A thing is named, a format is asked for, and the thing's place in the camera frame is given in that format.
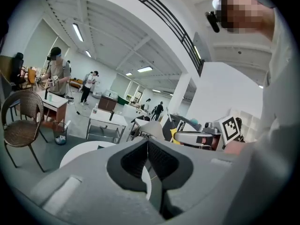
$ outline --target white table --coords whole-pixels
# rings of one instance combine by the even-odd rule
[[[115,141],[115,143],[119,143],[122,136],[123,136],[125,128],[128,126],[125,118],[121,115],[114,114],[113,117],[112,117],[112,120],[109,121],[109,118],[111,116],[110,112],[103,111],[101,109],[97,109],[97,112],[94,113],[93,110],[90,114],[88,128],[87,128],[87,131],[86,131],[86,139],[88,139],[89,135],[95,135],[95,136],[99,136],[99,137],[112,138]],[[107,127],[103,128],[103,127],[92,126],[90,124],[91,120],[103,122],[103,123],[106,123],[106,124],[120,126],[120,127],[122,127],[122,131],[120,133],[119,128],[117,128],[117,130],[111,130],[111,129],[107,129]]]
[[[43,125],[52,128],[52,123],[48,124],[47,122],[48,117],[50,116],[57,122],[65,122],[68,100],[50,92],[48,92],[47,99],[45,99],[45,93],[46,90],[37,92],[37,94],[43,100],[44,114],[46,113],[47,115],[45,121],[43,122]]]
[[[103,141],[92,141],[92,142],[81,143],[81,144],[73,147],[72,149],[70,149],[65,154],[65,156],[63,157],[63,159],[60,163],[60,168],[63,167],[64,165],[68,164],[73,159],[75,159],[76,157],[78,157],[78,156],[80,156],[84,153],[97,150],[98,146],[103,147],[103,148],[107,148],[107,147],[110,147],[110,146],[113,146],[113,145],[115,145],[115,144],[112,143],[112,142],[103,142]],[[146,183],[146,185],[147,185],[146,198],[149,200],[150,195],[151,195],[152,186],[151,186],[150,175],[149,175],[146,167],[144,167],[143,170],[142,170],[142,181],[144,183]]]
[[[127,104],[125,104],[124,107],[123,107],[122,115],[124,117],[130,118],[130,119],[134,119],[134,118],[142,116],[142,115],[149,116],[142,109],[138,109],[136,107],[133,107],[133,106],[130,106],[130,105],[127,105]]]
[[[142,119],[135,119],[135,122],[133,123],[133,126],[132,126],[132,129],[130,130],[130,133],[129,133],[129,135],[128,135],[128,138],[127,138],[127,140],[126,140],[126,142],[128,141],[128,139],[129,139],[129,137],[130,137],[130,135],[131,135],[131,133],[132,133],[132,130],[134,129],[134,127],[135,127],[135,124],[138,126],[138,128],[140,127],[140,126],[143,126],[143,125],[145,125],[145,124],[147,124],[148,123],[148,121],[146,121],[146,120],[142,120]]]

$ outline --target black pants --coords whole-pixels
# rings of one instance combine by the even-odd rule
[[[154,120],[155,120],[155,121],[157,121],[157,120],[158,120],[158,118],[159,118],[159,116],[160,116],[160,113],[154,113],[154,115],[156,115],[156,117],[155,117],[155,119],[154,119]]]
[[[81,102],[83,102],[83,101],[86,102],[86,99],[88,98],[88,96],[90,94],[90,88],[87,88],[86,86],[83,86],[82,90],[83,90],[83,93],[82,93],[82,96],[81,96]]]

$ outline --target chair leg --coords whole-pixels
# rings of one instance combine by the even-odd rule
[[[37,156],[36,156],[36,154],[34,153],[34,151],[33,151],[33,149],[32,149],[32,146],[31,146],[31,144],[30,144],[30,145],[28,145],[28,147],[30,148],[30,150],[31,150],[31,152],[32,152],[32,155],[34,156],[34,159],[36,160],[36,162],[37,162],[38,166],[40,167],[40,169],[41,169],[41,170],[42,170],[42,172],[44,173],[45,171],[43,170],[43,168],[42,168],[41,164],[39,163],[39,161],[38,161],[38,159],[37,159]]]
[[[7,148],[7,144],[6,144],[6,143],[4,143],[4,147],[5,147],[5,150],[6,150],[7,154],[8,154],[8,156],[10,157],[10,160],[13,162],[15,168],[17,168],[17,165],[15,164],[13,158],[11,157],[11,155],[10,155],[10,153],[9,153],[9,151],[8,151],[8,148]]]
[[[10,109],[11,120],[14,121],[13,109],[11,107],[9,109]]]
[[[45,136],[42,134],[41,130],[39,131],[39,133],[42,135],[43,139],[45,140],[46,143],[48,143],[47,139],[45,138]]]

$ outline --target white column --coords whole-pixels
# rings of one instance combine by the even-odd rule
[[[190,80],[191,80],[191,74],[188,73],[181,74],[175,92],[173,94],[173,97],[171,98],[171,101],[168,105],[169,113],[172,114],[178,112],[182,99],[187,91]],[[160,124],[164,126],[167,120],[168,120],[168,114],[166,112]]]
[[[130,81],[130,83],[125,91],[125,94],[123,96],[125,99],[126,99],[127,94],[129,93],[129,90],[131,89],[132,84],[133,84],[133,80]]]
[[[133,95],[133,99],[135,99],[135,96],[136,96],[137,92],[139,91],[139,89],[140,89],[140,85],[137,86],[137,89],[135,90],[135,94]]]

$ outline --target desk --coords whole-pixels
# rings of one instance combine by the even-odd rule
[[[45,93],[46,93],[45,90],[37,92],[37,94],[43,100],[44,114],[47,115],[47,117],[46,117],[45,121],[43,121],[42,125],[52,129],[53,123],[47,122],[48,117],[51,117],[52,119],[56,120],[57,122],[61,122],[61,121],[65,122],[68,100],[63,97],[59,97],[53,93],[48,93],[47,100],[45,100]]]
[[[75,159],[76,157],[79,157],[80,155],[82,155],[84,153],[97,150],[98,146],[102,147],[101,149],[103,149],[103,148],[111,147],[113,145],[115,145],[115,144],[112,143],[112,142],[103,142],[103,141],[91,141],[91,142],[81,143],[81,144],[73,147],[72,149],[70,149],[65,154],[65,156],[63,157],[63,159],[60,163],[60,168],[63,167],[64,165],[68,164],[73,159]],[[149,200],[152,185],[151,185],[150,175],[149,175],[146,167],[143,167],[143,169],[142,169],[142,181],[144,183],[146,183],[146,185],[147,185],[146,199]]]
[[[114,114],[112,117],[112,120],[109,121],[110,116],[111,116],[110,112],[106,112],[106,111],[97,109],[97,112],[93,113],[93,110],[92,110],[92,112],[90,114],[88,128],[86,131],[86,139],[88,139],[89,135],[95,135],[95,136],[104,137],[104,138],[112,138],[112,140],[115,143],[119,143],[121,140],[121,137],[123,136],[124,130],[128,126],[128,124],[127,124],[125,118],[121,115]],[[107,126],[105,128],[93,126],[90,124],[91,120],[120,126],[120,127],[122,127],[122,131],[120,133],[119,128],[117,128],[117,130],[113,130],[113,129],[108,129]]]
[[[130,137],[130,135],[131,135],[131,132],[132,132],[132,130],[134,129],[134,127],[135,127],[135,124],[138,126],[138,128],[140,127],[140,126],[143,126],[143,125],[145,125],[145,124],[147,124],[148,123],[148,121],[146,121],[146,120],[142,120],[142,119],[135,119],[135,122],[133,123],[133,126],[132,126],[132,129],[130,130],[130,133],[129,133],[129,135],[128,135],[128,138],[127,138],[127,140],[126,140],[126,142],[128,141],[128,139],[129,139],[129,137]]]

